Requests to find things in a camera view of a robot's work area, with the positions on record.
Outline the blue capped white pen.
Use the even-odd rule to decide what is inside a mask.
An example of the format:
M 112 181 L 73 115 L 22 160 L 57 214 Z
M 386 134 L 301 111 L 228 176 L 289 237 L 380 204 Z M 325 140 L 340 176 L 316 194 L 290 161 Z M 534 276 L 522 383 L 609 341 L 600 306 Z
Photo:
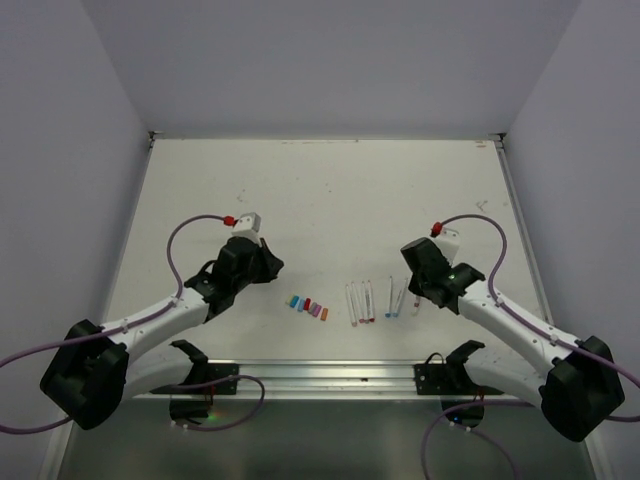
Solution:
M 408 290 L 408 285 L 409 285 L 409 278 L 406 277 L 399 289 L 399 292 L 397 294 L 397 298 L 395 300 L 395 305 L 394 305 L 394 309 L 392 312 L 392 316 L 394 318 L 397 318 L 400 315 L 401 309 L 402 309 L 402 305 L 404 302 L 404 298 L 406 296 L 406 292 Z

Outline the red capped white pen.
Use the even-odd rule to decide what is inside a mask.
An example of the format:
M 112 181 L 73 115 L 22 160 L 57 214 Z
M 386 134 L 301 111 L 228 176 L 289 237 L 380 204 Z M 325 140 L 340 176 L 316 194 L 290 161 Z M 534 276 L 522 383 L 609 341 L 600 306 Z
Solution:
M 363 288 L 364 288 L 365 309 L 366 309 L 366 322 L 373 323 L 375 321 L 375 312 L 374 312 L 371 282 L 370 281 L 364 282 Z

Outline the orange white pen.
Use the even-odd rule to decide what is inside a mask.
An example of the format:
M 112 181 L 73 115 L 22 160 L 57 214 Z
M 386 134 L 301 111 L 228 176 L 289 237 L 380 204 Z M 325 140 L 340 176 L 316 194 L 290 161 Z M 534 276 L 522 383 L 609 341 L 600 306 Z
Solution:
M 358 326 L 358 316 L 355 308 L 354 297 L 349 284 L 345 285 L 346 302 L 352 327 Z

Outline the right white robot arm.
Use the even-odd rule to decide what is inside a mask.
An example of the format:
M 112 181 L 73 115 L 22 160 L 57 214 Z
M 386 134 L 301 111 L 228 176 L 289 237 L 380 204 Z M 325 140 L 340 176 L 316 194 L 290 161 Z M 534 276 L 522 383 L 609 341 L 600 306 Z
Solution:
M 580 442 L 624 400 L 609 346 L 580 340 L 510 303 L 474 267 L 453 265 L 444 248 L 419 238 L 401 249 L 409 290 L 482 327 L 509 348 L 500 353 L 469 340 L 446 356 L 441 373 L 421 375 L 457 392 L 495 389 L 541 410 L 564 438 Z

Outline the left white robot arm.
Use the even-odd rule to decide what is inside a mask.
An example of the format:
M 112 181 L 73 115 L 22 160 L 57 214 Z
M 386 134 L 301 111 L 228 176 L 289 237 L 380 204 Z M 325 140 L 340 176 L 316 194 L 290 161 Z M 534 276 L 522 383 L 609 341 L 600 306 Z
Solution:
M 46 369 L 41 391 L 90 430 L 134 396 L 165 387 L 207 395 L 216 383 L 236 381 L 237 374 L 215 371 L 179 335 L 224 313 L 246 287 L 276 280 L 283 267 L 264 239 L 229 239 L 164 307 L 100 326 L 75 324 Z

